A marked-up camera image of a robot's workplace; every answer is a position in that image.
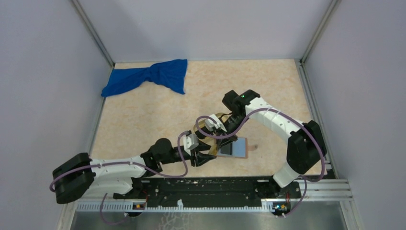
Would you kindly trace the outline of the beige oval plastic tray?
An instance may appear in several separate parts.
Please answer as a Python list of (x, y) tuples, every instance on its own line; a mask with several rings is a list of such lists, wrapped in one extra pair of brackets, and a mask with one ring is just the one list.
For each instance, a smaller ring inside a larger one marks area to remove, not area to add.
[(200, 140), (209, 138), (208, 136), (201, 133), (201, 131), (209, 134), (210, 136), (227, 136), (228, 133), (225, 130), (225, 123), (227, 119), (232, 115), (232, 113), (216, 113), (209, 115), (215, 121), (221, 123), (216, 124), (212, 119), (208, 119), (208, 115), (202, 115), (197, 118), (197, 123), (193, 126), (193, 133)]

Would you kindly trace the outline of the black VIP card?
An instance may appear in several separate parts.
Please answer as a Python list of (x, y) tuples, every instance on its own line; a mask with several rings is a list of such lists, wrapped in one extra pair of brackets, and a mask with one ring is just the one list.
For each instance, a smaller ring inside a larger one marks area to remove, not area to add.
[(219, 149), (219, 155), (232, 156), (232, 143), (222, 146)]

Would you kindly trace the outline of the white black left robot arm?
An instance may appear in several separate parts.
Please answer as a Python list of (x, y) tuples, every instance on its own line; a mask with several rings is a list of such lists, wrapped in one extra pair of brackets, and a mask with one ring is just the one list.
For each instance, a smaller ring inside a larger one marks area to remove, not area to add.
[(138, 198), (144, 191), (139, 178), (163, 174), (162, 165), (181, 162), (199, 167), (216, 159), (205, 154), (209, 146), (201, 141), (186, 147), (173, 147), (167, 138), (158, 139), (148, 151), (127, 159), (91, 159), (87, 153), (79, 153), (53, 170), (53, 181), (49, 188), (55, 193), (59, 204), (67, 204), (82, 197), (127, 196)]

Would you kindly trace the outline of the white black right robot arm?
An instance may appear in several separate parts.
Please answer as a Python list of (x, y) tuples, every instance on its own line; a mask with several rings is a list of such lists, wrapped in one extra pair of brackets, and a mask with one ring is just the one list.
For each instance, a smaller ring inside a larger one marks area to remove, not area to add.
[(283, 197), (288, 192), (288, 184), (319, 161), (324, 161), (326, 145), (317, 122), (293, 119), (271, 106), (253, 90), (241, 95), (231, 90), (224, 95), (222, 103), (231, 111), (231, 116), (224, 122), (228, 135), (234, 136), (245, 122), (253, 119), (286, 142), (286, 162), (273, 175), (273, 182), (270, 183), (270, 193), (274, 197)]

